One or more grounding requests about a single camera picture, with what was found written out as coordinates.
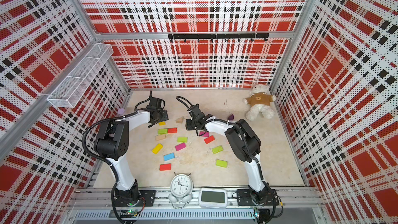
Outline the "natural wood triangle block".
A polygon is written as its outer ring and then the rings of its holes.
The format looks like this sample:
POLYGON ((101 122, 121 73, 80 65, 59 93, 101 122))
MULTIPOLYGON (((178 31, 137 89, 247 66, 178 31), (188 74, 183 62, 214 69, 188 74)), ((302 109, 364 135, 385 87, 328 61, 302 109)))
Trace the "natural wood triangle block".
POLYGON ((176 119, 176 123, 183 123, 184 121, 184 117, 180 117, 178 119, 176 119))

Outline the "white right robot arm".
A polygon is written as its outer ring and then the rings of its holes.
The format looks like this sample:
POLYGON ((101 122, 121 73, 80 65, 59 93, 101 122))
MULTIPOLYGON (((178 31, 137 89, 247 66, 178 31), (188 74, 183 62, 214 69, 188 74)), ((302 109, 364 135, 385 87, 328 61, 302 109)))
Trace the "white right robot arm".
POLYGON ((265 181, 262 173, 261 141, 248 122, 243 119, 234 122, 205 115, 200 110, 199 104, 194 105, 182 96, 177 96, 176 100, 186 107, 190 115, 190 119, 186 122, 187 130, 216 133, 226 137, 235 156, 244 163, 250 197, 254 204, 265 205, 271 202, 274 206, 278 205, 278 196, 265 181))

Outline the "magenta block under arm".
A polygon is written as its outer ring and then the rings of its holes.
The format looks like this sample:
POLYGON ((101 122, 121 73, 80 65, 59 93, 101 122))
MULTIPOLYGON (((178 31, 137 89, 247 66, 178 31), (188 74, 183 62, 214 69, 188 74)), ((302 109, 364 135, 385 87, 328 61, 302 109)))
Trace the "magenta block under arm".
POLYGON ((201 131, 201 132, 199 133, 199 136, 209 137, 209 133, 208 133, 208 132, 201 131))

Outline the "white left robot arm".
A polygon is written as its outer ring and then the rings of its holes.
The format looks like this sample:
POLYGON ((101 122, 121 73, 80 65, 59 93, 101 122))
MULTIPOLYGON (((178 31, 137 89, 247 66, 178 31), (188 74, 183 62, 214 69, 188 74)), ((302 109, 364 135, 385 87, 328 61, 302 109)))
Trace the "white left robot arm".
POLYGON ((129 132, 143 124, 152 127, 168 119, 165 101, 150 92, 148 99, 136 104, 134 112, 100 120, 85 130, 81 141, 84 151, 106 163, 114 174, 113 200, 124 200, 127 204, 144 201, 126 158, 129 132))

